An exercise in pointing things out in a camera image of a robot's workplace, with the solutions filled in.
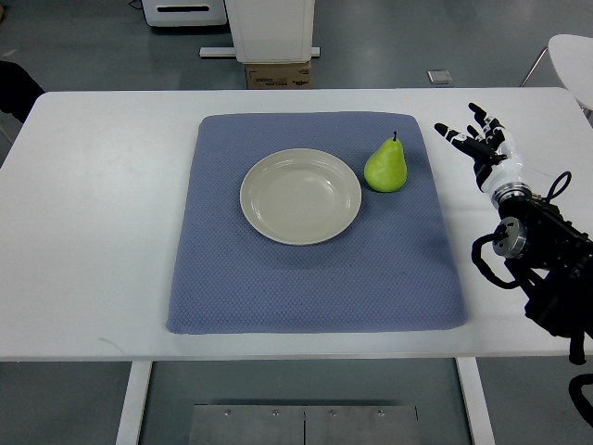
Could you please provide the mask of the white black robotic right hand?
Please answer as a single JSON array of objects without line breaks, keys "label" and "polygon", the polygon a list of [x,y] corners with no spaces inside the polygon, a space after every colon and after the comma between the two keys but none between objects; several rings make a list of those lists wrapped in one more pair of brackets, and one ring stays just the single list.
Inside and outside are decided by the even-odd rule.
[{"label": "white black robotic right hand", "polygon": [[493,196],[505,184],[521,183],[523,162],[511,133],[497,118],[475,103],[468,105],[478,129],[460,133],[444,123],[435,130],[464,155],[473,159],[473,172],[481,192]]}]

